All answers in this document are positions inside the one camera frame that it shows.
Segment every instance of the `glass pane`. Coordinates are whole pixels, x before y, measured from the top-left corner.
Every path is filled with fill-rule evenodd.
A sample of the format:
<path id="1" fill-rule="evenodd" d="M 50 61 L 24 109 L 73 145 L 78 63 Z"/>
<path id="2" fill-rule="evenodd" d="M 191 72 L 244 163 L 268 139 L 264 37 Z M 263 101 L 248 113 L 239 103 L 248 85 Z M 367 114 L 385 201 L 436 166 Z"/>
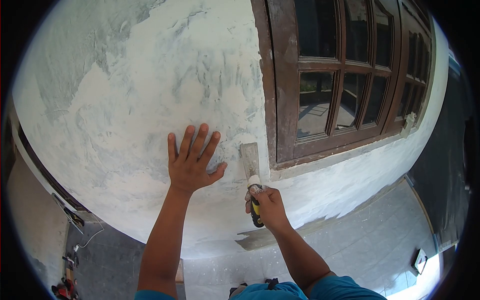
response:
<path id="1" fill-rule="evenodd" d="M 352 127 L 360 109 L 361 96 L 365 86 L 365 74 L 345 73 L 340 109 L 335 129 Z"/>
<path id="2" fill-rule="evenodd" d="M 390 47 L 392 44 L 392 17 L 387 15 L 374 1 L 374 11 L 377 21 L 377 55 L 376 64 L 388 67 L 390 65 Z"/>
<path id="3" fill-rule="evenodd" d="M 418 94 L 418 101 L 416 103 L 416 105 L 413 107 L 413 112 L 417 114 L 417 118 L 418 118 L 418 115 L 419 115 L 419 111 L 420 111 L 420 103 L 422 103 L 423 101 L 423 92 L 425 91 L 425 88 L 423 86 L 421 86 L 419 88 L 419 94 Z"/>
<path id="4" fill-rule="evenodd" d="M 425 48 L 425 42 L 423 37 L 419 34 L 419 49 L 418 49 L 418 60 L 417 60 L 417 69 L 415 70 L 415 77 L 421 78 L 421 72 L 423 67 L 423 51 Z"/>
<path id="5" fill-rule="evenodd" d="M 403 117 L 403 114 L 405 113 L 405 109 L 407 108 L 408 94 L 410 93 L 411 87 L 412 84 L 409 82 L 405 83 L 405 86 L 403 87 L 402 100 L 400 100 L 400 106 L 398 107 L 398 112 L 396 114 L 397 117 Z"/>
<path id="6" fill-rule="evenodd" d="M 370 92 L 370 100 L 368 101 L 367 112 L 363 118 L 363 125 L 377 121 L 378 112 L 380 111 L 380 107 L 382 106 L 382 101 L 384 99 L 386 85 L 386 77 L 375 76 L 373 78 L 372 91 Z"/>
<path id="7" fill-rule="evenodd" d="M 297 138 L 325 132 L 332 103 L 333 72 L 300 74 Z"/>
<path id="8" fill-rule="evenodd" d="M 347 23 L 347 60 L 367 62 L 367 13 L 364 0 L 344 0 Z"/>
<path id="9" fill-rule="evenodd" d="M 295 0 L 300 56 L 335 57 L 334 0 Z"/>
<path id="10" fill-rule="evenodd" d="M 418 91 L 418 89 L 419 89 L 418 85 L 414 85 L 414 86 L 413 86 L 412 96 L 410 96 L 410 103 L 408 104 L 408 108 L 407 108 L 407 113 L 406 113 L 406 115 L 408 115 L 409 113 L 411 113 L 412 110 L 413 110 L 413 105 L 415 104 L 415 99 L 417 99 L 417 91 Z"/>
<path id="11" fill-rule="evenodd" d="M 417 47 L 417 34 L 408 32 L 408 67 L 407 74 L 413 76 L 415 69 L 415 51 Z"/>
<path id="12" fill-rule="evenodd" d="M 429 49 L 428 49 L 428 46 L 424 43 L 423 44 L 423 71 L 420 79 L 422 79 L 425 82 L 427 81 L 428 69 L 429 69 Z"/>

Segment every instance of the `power cord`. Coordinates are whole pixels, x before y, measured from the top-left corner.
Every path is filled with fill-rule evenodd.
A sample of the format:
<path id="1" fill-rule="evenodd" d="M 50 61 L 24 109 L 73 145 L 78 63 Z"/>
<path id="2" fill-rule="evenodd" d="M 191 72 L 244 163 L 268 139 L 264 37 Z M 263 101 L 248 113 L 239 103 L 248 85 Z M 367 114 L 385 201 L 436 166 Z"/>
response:
<path id="1" fill-rule="evenodd" d="M 94 235 L 88 240 L 88 242 L 87 242 L 85 245 L 80 246 L 79 244 L 77 244 L 77 246 L 76 246 L 75 248 L 77 248 L 77 247 L 85 248 L 85 247 L 88 245 L 88 243 L 93 239 L 93 237 L 94 237 L 95 235 L 97 235 L 97 234 L 99 234 L 100 232 L 102 232 L 103 230 L 105 230 L 105 228 L 103 228 L 103 226 L 102 226 L 102 223 L 100 223 L 100 221 L 96 218 L 95 214 L 93 214 L 93 216 L 94 216 L 95 220 L 100 224 L 100 226 L 102 227 L 102 229 L 100 229 L 96 234 L 94 234 Z"/>

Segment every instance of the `blue shirt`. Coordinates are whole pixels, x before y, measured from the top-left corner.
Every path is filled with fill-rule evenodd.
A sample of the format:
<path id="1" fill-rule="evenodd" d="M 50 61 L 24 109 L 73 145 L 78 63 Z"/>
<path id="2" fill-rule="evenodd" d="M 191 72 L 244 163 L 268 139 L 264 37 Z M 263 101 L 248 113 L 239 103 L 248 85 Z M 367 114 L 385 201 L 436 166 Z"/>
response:
<path id="1" fill-rule="evenodd" d="M 293 282 L 282 282 L 268 290 L 268 284 L 252 284 L 231 300 L 307 300 L 305 294 Z M 374 291 L 362 288 L 349 276 L 327 276 L 313 286 L 310 300 L 385 300 Z M 172 296 L 152 290 L 139 290 L 135 300 L 174 300 Z"/>

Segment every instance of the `dirty hand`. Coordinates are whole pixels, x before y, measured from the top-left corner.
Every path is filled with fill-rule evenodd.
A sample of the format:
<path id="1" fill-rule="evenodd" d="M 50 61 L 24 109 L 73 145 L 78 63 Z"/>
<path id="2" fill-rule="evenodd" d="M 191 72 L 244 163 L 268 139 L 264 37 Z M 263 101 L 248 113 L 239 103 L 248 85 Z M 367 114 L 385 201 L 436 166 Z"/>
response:
<path id="1" fill-rule="evenodd" d="M 249 193 L 251 194 L 260 204 L 260 218 L 265 226 L 275 234 L 279 230 L 290 228 L 290 222 L 287 219 L 285 214 L 285 208 L 283 207 L 282 196 L 280 191 L 277 189 L 272 189 L 265 187 L 263 190 L 260 190 L 256 187 L 250 187 Z M 245 212 L 250 213 L 250 198 L 245 197 L 247 203 L 245 204 Z"/>
<path id="2" fill-rule="evenodd" d="M 188 126 L 180 145 L 180 151 L 177 153 L 175 134 L 168 134 L 168 173 L 170 175 L 171 188 L 192 194 L 194 191 L 204 186 L 210 185 L 223 177 L 227 163 L 223 162 L 212 174 L 206 172 L 208 162 L 215 152 L 216 146 L 220 141 L 220 133 L 215 131 L 208 142 L 205 150 L 200 156 L 200 151 L 205 143 L 205 137 L 208 133 L 208 125 L 200 125 L 198 135 L 192 142 L 195 127 Z"/>

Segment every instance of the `wall putty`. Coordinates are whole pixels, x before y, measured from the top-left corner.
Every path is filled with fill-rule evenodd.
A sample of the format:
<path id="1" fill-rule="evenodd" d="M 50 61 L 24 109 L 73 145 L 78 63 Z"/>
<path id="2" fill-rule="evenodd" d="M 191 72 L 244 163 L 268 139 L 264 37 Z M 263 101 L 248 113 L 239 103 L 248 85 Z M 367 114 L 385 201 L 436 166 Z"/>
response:
<path id="1" fill-rule="evenodd" d="M 243 251 L 239 145 L 257 142 L 261 178 L 279 188 L 292 224 L 343 215 L 406 172 L 442 105 L 448 55 L 437 38 L 434 92 L 419 130 L 347 161 L 269 182 L 258 35 L 249 0 L 60 2 L 39 29 L 13 89 L 23 130 L 45 167 L 89 210 L 146 242 L 169 185 L 167 134 L 206 122 L 222 133 L 196 192 L 182 257 Z"/>

